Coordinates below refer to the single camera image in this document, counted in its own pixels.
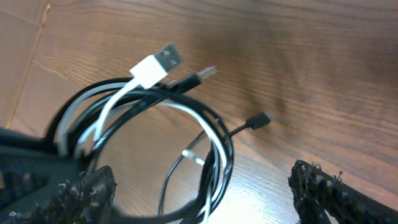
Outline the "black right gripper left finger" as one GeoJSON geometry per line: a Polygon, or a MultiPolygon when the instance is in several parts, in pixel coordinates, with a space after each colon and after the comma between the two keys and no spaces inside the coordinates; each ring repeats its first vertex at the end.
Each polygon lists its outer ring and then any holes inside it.
{"type": "Polygon", "coordinates": [[[54,223],[109,223],[116,192],[116,181],[110,166],[83,174],[71,184],[60,184],[57,195],[24,213],[16,210],[4,219],[6,224],[54,224],[54,223]]]}

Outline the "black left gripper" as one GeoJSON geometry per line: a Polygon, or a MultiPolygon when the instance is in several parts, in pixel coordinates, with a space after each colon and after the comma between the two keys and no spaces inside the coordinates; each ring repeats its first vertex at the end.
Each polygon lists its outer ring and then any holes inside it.
{"type": "Polygon", "coordinates": [[[1,128],[1,217],[46,203],[84,170],[83,161],[60,157],[54,143],[1,128]]]}

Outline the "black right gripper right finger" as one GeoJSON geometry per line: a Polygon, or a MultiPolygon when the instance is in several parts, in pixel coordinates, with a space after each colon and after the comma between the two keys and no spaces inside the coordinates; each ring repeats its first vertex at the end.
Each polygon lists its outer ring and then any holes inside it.
{"type": "Polygon", "coordinates": [[[397,211],[330,176],[320,164],[295,161],[288,178],[300,223],[397,223],[397,211]]]}

